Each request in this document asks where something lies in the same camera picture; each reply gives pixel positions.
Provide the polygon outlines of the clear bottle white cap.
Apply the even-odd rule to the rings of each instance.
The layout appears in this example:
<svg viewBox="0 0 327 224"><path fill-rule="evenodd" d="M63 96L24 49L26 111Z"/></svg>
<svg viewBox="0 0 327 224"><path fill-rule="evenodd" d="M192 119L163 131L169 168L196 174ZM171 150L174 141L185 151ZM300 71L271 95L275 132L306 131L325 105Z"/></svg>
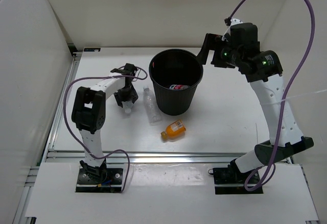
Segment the clear bottle white cap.
<svg viewBox="0 0 327 224"><path fill-rule="evenodd" d="M122 105L123 105L123 109L124 109L125 113L130 114L132 111L133 102L132 101L122 102Z"/></svg>

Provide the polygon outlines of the clear bottle red label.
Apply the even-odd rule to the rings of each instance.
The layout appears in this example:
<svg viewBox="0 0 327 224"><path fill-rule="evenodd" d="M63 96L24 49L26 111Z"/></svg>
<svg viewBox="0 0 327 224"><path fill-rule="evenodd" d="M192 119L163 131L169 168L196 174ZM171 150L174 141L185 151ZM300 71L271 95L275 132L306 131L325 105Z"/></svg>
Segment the clear bottle red label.
<svg viewBox="0 0 327 224"><path fill-rule="evenodd" d="M189 85L180 85L180 84L173 84L169 86L170 90L185 90L190 88Z"/></svg>

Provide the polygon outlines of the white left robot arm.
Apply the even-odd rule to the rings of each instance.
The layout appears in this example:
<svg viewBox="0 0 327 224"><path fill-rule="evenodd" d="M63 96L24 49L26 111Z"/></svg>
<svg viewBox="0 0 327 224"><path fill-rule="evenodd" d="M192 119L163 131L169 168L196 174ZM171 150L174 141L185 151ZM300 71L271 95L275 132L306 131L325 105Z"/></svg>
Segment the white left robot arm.
<svg viewBox="0 0 327 224"><path fill-rule="evenodd" d="M82 136L85 159L82 166L92 169L89 177L95 183L107 178L107 170L101 167L105 161L100 130L106 119L106 101L112 95L125 113L131 113L138 95L132 85L132 76L118 75L103 79L91 87L79 87L72 111L72 121Z"/></svg>

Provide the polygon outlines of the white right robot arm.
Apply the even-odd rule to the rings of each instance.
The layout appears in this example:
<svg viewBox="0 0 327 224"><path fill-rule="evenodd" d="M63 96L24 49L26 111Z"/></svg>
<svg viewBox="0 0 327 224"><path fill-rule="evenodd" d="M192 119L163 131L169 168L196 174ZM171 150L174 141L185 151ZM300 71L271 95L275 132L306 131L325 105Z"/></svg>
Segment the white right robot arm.
<svg viewBox="0 0 327 224"><path fill-rule="evenodd" d="M214 52L214 67L237 68L246 77L258 97L269 131L269 140L231 161L228 169L232 181L243 182L252 170L268 165L271 156L279 162L313 147L313 139L303 135L283 98L279 57L273 51L260 50L256 25L233 19L224 35L207 33L197 55L200 64L206 63L209 51Z"/></svg>

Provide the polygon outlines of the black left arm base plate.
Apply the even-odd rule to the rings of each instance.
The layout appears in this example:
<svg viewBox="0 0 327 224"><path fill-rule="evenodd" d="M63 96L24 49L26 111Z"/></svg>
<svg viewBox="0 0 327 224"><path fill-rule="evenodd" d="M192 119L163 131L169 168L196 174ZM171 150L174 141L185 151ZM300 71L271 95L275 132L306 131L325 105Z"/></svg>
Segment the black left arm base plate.
<svg viewBox="0 0 327 224"><path fill-rule="evenodd" d="M100 176L92 176L80 167L75 192L77 193L120 193L123 186L122 168L106 168Z"/></svg>

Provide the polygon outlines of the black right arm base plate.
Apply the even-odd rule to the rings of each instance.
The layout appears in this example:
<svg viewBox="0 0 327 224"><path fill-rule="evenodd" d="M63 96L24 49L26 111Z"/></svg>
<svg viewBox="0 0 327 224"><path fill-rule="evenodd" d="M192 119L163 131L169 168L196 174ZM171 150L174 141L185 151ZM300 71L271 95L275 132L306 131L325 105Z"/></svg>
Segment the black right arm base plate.
<svg viewBox="0 0 327 224"><path fill-rule="evenodd" d="M216 195L263 194L262 187L254 191L247 191L244 183L249 174L238 176L229 167L216 167L208 170L214 178Z"/></svg>

